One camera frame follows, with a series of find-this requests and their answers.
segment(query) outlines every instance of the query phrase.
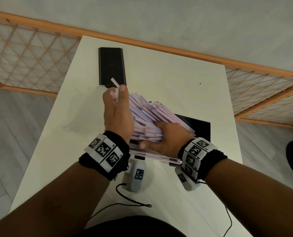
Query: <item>white table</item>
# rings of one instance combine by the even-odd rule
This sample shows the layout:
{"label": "white table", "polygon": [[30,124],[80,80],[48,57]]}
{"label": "white table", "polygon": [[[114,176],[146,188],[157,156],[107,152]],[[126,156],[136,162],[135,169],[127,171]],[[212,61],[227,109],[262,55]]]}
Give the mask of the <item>white table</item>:
{"label": "white table", "polygon": [[[163,103],[173,113],[210,122],[212,143],[230,159],[242,163],[223,65],[84,36],[10,211],[76,162],[84,147],[104,131],[102,93],[106,88],[99,86],[99,47],[123,48],[130,92]],[[224,205],[207,186],[187,192],[173,167],[156,160],[146,160],[146,164],[142,190],[120,191],[153,207],[113,206],[88,225],[142,214],[162,219],[188,236],[224,234],[230,221]],[[111,203],[127,203],[115,191],[122,175],[110,183],[96,211]],[[228,236],[250,236],[233,216],[232,219]]]}

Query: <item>pile of straws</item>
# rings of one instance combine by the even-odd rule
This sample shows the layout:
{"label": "pile of straws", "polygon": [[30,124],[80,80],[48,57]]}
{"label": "pile of straws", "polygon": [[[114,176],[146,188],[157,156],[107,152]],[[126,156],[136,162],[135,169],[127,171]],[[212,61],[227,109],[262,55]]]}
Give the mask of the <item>pile of straws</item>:
{"label": "pile of straws", "polygon": [[[119,84],[114,78],[112,78],[111,81],[119,88]],[[115,93],[110,92],[110,94],[118,101],[118,96]],[[144,97],[140,96],[137,92],[129,94],[129,108],[134,117],[132,140],[160,142],[163,137],[163,132],[155,125],[156,121],[179,123],[195,136],[195,131],[168,108],[155,101],[147,102]]]}

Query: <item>wristband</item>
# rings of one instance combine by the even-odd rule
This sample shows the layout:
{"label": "wristband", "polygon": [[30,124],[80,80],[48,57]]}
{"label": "wristband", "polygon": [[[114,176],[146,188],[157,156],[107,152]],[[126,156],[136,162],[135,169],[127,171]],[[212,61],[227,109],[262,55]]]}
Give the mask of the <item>wristband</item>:
{"label": "wristband", "polygon": [[78,162],[95,169],[107,179],[114,179],[126,170],[130,158],[129,146],[124,139],[111,131],[99,134],[85,149]]}
{"label": "wristband", "polygon": [[195,183],[204,180],[215,164],[228,158],[217,149],[201,137],[189,140],[178,152],[178,158],[182,160],[181,170]]}

